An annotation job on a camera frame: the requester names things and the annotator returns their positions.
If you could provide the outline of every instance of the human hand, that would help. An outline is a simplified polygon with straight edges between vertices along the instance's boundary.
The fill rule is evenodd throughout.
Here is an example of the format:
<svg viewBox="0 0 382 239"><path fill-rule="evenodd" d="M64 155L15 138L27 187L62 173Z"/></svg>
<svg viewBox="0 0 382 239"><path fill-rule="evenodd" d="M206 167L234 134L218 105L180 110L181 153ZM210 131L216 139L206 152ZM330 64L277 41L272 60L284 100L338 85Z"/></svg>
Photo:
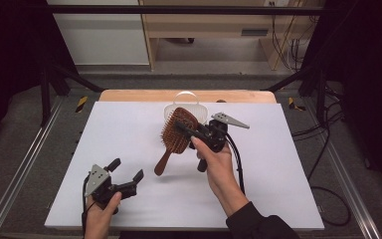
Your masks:
<svg viewBox="0 0 382 239"><path fill-rule="evenodd" d="M221 151L214 152L201 139L192 136L191 140L197 149L197 157L207 161L207 178L210 188L219 199L226 215L231 216L249 200L235 179L229 145L225 143Z"/></svg>
<svg viewBox="0 0 382 239"><path fill-rule="evenodd" d="M117 192L103 210L92 196L88 197L87 208L89 208L86 226L86 239L107 238L111 216L120 203L121 193Z"/></svg>

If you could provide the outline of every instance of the white table surface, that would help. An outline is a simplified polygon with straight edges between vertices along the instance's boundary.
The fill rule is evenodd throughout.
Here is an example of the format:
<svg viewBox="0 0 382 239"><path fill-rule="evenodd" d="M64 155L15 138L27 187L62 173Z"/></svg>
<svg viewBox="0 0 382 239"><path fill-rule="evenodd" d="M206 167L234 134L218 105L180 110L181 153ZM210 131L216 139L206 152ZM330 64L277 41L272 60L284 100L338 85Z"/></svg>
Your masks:
<svg viewBox="0 0 382 239"><path fill-rule="evenodd" d="M112 183L144 178L137 195L121 201L111 226L124 230L219 230L226 215L197 170L196 150L171 154L161 176L153 169L165 151L163 109L170 103L97 102L45 226L81 229L82 189L93 164L119 157ZM223 112L250 125L229 126L240 152L246 193L264 215L278 215L295 230L324 229L279 104L204 103L209 116Z"/></svg>

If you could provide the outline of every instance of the black sleeve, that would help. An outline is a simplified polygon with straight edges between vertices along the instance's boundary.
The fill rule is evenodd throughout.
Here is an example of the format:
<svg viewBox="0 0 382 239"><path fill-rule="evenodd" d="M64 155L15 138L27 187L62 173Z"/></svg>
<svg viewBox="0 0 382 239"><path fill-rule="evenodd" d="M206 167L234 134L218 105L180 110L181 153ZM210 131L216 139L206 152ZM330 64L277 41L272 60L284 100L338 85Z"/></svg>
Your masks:
<svg viewBox="0 0 382 239"><path fill-rule="evenodd" d="M226 219L226 224L237 239L299 238L278 216L262 216L253 202L249 202Z"/></svg>

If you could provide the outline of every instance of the wooden hairbrush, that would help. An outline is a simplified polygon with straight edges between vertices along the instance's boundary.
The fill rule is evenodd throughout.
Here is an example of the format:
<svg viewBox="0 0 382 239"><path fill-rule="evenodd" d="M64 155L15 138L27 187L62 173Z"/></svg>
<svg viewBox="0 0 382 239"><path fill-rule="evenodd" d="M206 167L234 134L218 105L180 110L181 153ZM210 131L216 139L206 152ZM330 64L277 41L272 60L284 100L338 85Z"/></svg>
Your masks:
<svg viewBox="0 0 382 239"><path fill-rule="evenodd" d="M187 138L183 132L176 128L175 123L177 121L182 122L188 128L194 130L197 129L198 126L197 119L183 108L177 108L170 114L165 126L163 127L161 136L162 142L166 146L166 151L154 167L154 173L158 176L163 173L170 154L172 152L178 154L182 153L189 143L189 138Z"/></svg>

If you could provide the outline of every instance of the hairbrush bristles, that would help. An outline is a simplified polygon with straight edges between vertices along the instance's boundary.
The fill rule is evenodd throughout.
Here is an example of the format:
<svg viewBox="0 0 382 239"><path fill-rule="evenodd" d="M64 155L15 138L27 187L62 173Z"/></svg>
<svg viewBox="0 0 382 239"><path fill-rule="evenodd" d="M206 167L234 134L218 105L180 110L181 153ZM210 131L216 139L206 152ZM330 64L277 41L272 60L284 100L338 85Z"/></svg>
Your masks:
<svg viewBox="0 0 382 239"><path fill-rule="evenodd" d="M177 108L170 114L162 130L162 142L166 146L166 151L154 167L154 173L160 176L165 167L170 154L182 153L189 143L189 139L179 130L176 129L175 123L181 121L187 127L196 129L198 126L197 119L183 108Z"/></svg>

